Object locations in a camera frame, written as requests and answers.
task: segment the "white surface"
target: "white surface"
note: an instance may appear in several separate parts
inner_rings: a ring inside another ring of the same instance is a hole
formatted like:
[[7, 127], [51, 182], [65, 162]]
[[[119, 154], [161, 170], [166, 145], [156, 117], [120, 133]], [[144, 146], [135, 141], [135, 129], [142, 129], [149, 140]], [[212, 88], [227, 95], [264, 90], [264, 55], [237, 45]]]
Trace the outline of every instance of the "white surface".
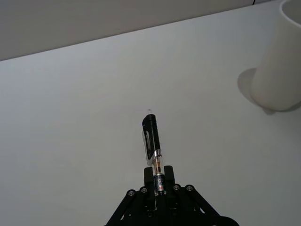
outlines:
[[298, 225], [301, 112], [266, 115], [237, 78], [278, 2], [0, 62], [1, 226], [104, 225], [143, 185], [142, 119], [165, 164], [242, 226]]
[[0, 60], [233, 8], [253, 0], [0, 0]]
[[301, 101], [301, 1], [281, 4], [276, 34], [252, 81], [253, 99], [284, 111]]

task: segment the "white mug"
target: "white mug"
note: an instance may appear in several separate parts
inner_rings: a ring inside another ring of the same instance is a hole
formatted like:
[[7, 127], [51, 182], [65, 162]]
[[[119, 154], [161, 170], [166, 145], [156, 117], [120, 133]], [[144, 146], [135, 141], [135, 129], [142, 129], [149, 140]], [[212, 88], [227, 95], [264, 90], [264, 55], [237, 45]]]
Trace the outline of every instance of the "white mug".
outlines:
[[252, 84], [251, 96], [264, 108], [285, 111], [301, 101], [301, 0], [280, 4], [276, 35]]

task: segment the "white tabletop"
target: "white tabletop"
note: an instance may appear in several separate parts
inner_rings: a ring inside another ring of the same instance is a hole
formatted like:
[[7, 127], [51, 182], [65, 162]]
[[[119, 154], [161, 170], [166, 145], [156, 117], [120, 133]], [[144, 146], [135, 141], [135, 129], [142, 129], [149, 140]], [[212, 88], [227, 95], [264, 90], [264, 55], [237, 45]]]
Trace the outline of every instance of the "white tabletop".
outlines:
[[165, 164], [242, 226], [298, 225], [301, 111], [238, 90], [279, 2], [0, 62], [1, 226], [106, 224], [143, 185], [142, 119]]

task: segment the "white cup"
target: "white cup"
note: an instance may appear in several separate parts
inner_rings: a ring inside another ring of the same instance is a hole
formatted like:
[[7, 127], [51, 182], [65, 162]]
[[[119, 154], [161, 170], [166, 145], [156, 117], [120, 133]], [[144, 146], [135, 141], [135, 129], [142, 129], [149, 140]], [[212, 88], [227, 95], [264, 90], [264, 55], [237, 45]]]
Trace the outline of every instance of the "white cup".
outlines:
[[264, 108], [285, 111], [301, 101], [301, 0], [280, 4], [276, 35], [252, 84], [251, 96]]

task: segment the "gray wall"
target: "gray wall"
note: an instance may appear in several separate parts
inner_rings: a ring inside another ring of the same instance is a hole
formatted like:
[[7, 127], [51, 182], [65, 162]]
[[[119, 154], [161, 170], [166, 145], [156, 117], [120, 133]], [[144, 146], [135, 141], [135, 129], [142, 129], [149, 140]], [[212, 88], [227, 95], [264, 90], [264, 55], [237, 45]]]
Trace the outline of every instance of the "gray wall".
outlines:
[[0, 60], [251, 5], [253, 0], [0, 0]]

